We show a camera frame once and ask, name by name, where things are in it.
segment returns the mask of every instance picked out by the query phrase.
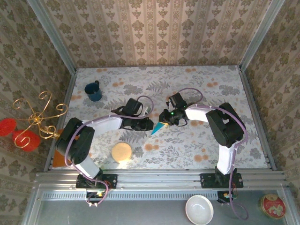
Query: floral wallpaper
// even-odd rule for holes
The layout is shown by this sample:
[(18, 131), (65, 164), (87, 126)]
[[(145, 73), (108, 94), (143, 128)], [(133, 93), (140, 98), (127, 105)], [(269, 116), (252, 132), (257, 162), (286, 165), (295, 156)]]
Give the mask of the floral wallpaper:
[(277, 166), (300, 205), (300, 1), (286, 0), (247, 68)]
[[(49, 37), (25, 0), (0, 0), (0, 120), (28, 118), (30, 109), (12, 108), (18, 98), (27, 98), (34, 109), (41, 91), (53, 93), (46, 112), (64, 99), (70, 74)], [(18, 122), (24, 129), (26, 122)], [(22, 220), (35, 173), (42, 171), (50, 142), (43, 140), (33, 152), (16, 148), (11, 136), (0, 137), (0, 224), (16, 225)]]
[(271, 0), (42, 0), (77, 68), (238, 65)]
[[(158, 116), (167, 108), (168, 97), (183, 88), (193, 87), (203, 92), (201, 104), (219, 106), (229, 102), (244, 121), (249, 140), (238, 149), (235, 165), (267, 168), (238, 66), (81, 68), (76, 74), (65, 124), (73, 117), (92, 120), (111, 114), (111, 110), (125, 105), (130, 98), (147, 95), (154, 101), (150, 118), (156, 125)], [(100, 82), (103, 97), (92, 102), (84, 87), (95, 80)], [(194, 90), (185, 90), (181, 95), (187, 103), (199, 99)], [(146, 98), (140, 101), (144, 107), (151, 105)], [(208, 123), (192, 120), (184, 127), (166, 126), (151, 133), (120, 129), (95, 135), (90, 156), (102, 169), (199, 169), (215, 168), (218, 162), (219, 144)], [(120, 142), (128, 143), (133, 155), (128, 162), (119, 164), (111, 151)]]

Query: red ball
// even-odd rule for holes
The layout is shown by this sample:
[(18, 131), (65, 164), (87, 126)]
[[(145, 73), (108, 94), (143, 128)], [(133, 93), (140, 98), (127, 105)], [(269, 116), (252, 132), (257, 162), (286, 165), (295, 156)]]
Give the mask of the red ball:
[(6, 118), (0, 121), (0, 136), (6, 136), (12, 133), (17, 123), (15, 119)]
[[(17, 130), (13, 132), (13, 141), (15, 141), (15, 139), (17, 138), (17, 136), (22, 133), (24, 130)], [(24, 146), (25, 144), (28, 143), (28, 139), (25, 139), (23, 142), (21, 142), (21, 140), (25, 137), (29, 137), (30, 138), (30, 142), (29, 144), (22, 148), (24, 151), (33, 151), (34, 149), (36, 149), (39, 144), (41, 143), (41, 138), (40, 136), (36, 135), (35, 133), (31, 132), (30, 130), (27, 130), (26, 132), (24, 132), (22, 135), (20, 135), (17, 140), (16, 140), (16, 144), (17, 146)]]

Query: table surface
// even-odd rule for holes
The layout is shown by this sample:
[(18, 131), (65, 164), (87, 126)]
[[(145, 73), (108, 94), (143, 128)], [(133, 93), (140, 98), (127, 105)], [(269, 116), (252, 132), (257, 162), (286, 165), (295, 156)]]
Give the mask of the table surface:
[[(229, 102), (246, 125), (249, 141), (237, 151), (239, 168), (266, 168), (264, 153), (248, 105), (237, 66), (196, 67), (119, 67), (78, 69), (65, 125), (72, 117), (92, 120), (111, 114), (130, 98), (147, 95), (154, 101), (150, 115), (156, 125), (166, 108), (166, 100), (177, 91), (193, 87), (202, 91), (202, 104), (219, 106)], [(103, 97), (92, 102), (84, 87), (99, 80)], [(193, 90), (181, 93), (187, 103), (199, 99)], [(149, 100), (141, 98), (144, 106)], [(165, 126), (154, 135), (152, 131), (115, 130), (94, 137), (90, 155), (102, 169), (197, 169), (214, 168), (218, 161), (218, 143), (207, 123), (189, 121), (187, 126)], [(119, 142), (132, 147), (129, 162), (118, 164), (111, 149)]]

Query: yellow sponge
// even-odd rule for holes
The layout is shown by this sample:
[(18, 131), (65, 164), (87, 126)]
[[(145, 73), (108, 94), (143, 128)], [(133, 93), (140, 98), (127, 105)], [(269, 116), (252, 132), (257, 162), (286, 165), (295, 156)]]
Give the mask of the yellow sponge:
[(125, 162), (129, 161), (132, 156), (132, 150), (129, 144), (127, 143), (118, 143), (112, 148), (112, 157), (116, 162)]

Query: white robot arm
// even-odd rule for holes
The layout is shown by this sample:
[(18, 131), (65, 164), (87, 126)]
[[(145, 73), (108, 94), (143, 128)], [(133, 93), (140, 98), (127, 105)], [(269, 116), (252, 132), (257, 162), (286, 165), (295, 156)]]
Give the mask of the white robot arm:
[[(201, 109), (195, 105), (191, 105), (185, 110), (185, 112), (189, 120), (199, 120), (208, 123), (206, 113), (210, 112), (211, 110), (212, 109)], [(234, 145), (235, 144), (228, 148), (219, 144), (219, 160), (217, 163), (217, 168), (224, 175), (230, 173), (231, 165), (233, 163), (232, 158)]]
[[(143, 105), (140, 102), (131, 98), (126, 106), (112, 110), (117, 115), (104, 116), (93, 122), (81, 121), (77, 118), (70, 119), (56, 142), (58, 152), (67, 157), (72, 165), (86, 177), (100, 180), (103, 175), (102, 170), (89, 157), (93, 137), (122, 128), (135, 131), (152, 130), (153, 122), (148, 117), (137, 116), (141, 106)], [(72, 141), (71, 138), (75, 132), (78, 132), (76, 134), (78, 138)]]
[[(245, 127), (235, 110), (229, 103), (223, 103), (218, 109), (212, 109), (209, 106), (188, 105), (183, 100), (180, 93), (176, 93), (169, 97), (167, 102), (169, 109), (164, 111), (159, 116), (159, 122), (169, 125), (179, 125), (179, 121), (199, 120), (207, 122), (210, 125), (212, 133), (219, 143), (219, 160), (217, 163), (217, 172), (227, 175), (231, 171), (233, 162), (233, 151), (235, 144), (242, 140), (243, 129)], [(239, 120), (238, 124), (233, 117), (224, 113), (230, 113), (233, 117)]]

